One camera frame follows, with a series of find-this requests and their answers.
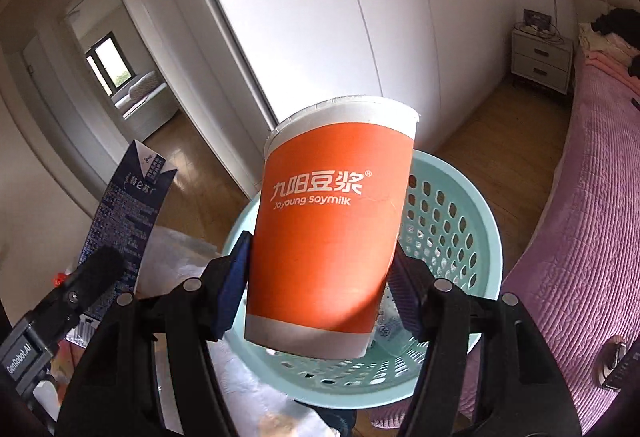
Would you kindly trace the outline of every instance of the white wardrobe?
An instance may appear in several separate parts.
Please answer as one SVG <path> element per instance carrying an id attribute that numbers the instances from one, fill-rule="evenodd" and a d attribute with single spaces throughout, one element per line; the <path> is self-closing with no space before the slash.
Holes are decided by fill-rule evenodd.
<path id="1" fill-rule="evenodd" d="M 397 99 L 433 149 L 507 71 L 514 0 L 218 0 L 277 120 L 332 97 Z"/>

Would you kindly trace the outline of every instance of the purple bedspread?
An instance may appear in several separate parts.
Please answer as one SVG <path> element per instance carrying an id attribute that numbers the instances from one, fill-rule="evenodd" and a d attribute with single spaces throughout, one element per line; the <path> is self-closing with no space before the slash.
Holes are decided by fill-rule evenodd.
<path id="1" fill-rule="evenodd" d="M 640 330 L 640 110 L 624 84 L 577 62 L 578 88 L 555 191 L 526 252 L 502 284 L 549 344 L 586 432 L 615 394 L 596 387 L 603 343 Z M 460 410 L 471 416 L 479 348 L 470 354 Z M 408 401 L 373 409 L 397 427 Z"/>

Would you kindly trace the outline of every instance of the wooden floor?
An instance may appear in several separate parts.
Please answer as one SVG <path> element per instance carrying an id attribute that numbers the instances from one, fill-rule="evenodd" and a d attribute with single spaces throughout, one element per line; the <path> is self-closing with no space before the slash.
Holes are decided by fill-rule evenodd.
<path id="1" fill-rule="evenodd" d="M 525 86 L 503 83 L 436 152 L 476 185 L 494 212 L 505 273 L 529 243 L 562 155 L 570 109 Z M 178 112 L 145 144 L 178 166 L 158 224 L 222 248 L 248 200 L 188 118 Z M 394 436 L 373 428 L 365 411 L 356 435 Z"/>
<path id="2" fill-rule="evenodd" d="M 249 200 L 209 145 L 184 112 L 176 113 L 145 145 L 178 168 L 157 224 L 222 249 Z"/>

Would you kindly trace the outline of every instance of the window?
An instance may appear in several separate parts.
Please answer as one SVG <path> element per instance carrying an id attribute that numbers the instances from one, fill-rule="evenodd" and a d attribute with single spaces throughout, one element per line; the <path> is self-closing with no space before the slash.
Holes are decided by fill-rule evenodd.
<path id="1" fill-rule="evenodd" d="M 108 96 L 116 93 L 135 76 L 113 32 L 86 52 L 86 60 Z"/>

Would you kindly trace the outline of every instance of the teal plastic basket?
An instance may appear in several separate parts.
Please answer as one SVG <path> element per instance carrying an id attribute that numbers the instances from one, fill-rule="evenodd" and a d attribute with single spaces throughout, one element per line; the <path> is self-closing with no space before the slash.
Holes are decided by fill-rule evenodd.
<path id="1" fill-rule="evenodd" d="M 260 195 L 236 221 L 225 242 L 228 255 L 242 231 L 254 232 Z M 502 279 L 500 235 L 489 206 L 471 182 L 444 161 L 414 150 L 398 240 L 436 277 L 468 294 L 496 299 Z M 246 298 L 225 338 L 262 381 L 303 403 L 361 409 L 411 396 L 427 350 L 414 343 L 400 357 L 373 345 L 364 357 L 324 361 L 267 350 L 244 339 Z M 470 351 L 480 336 L 469 336 Z"/>

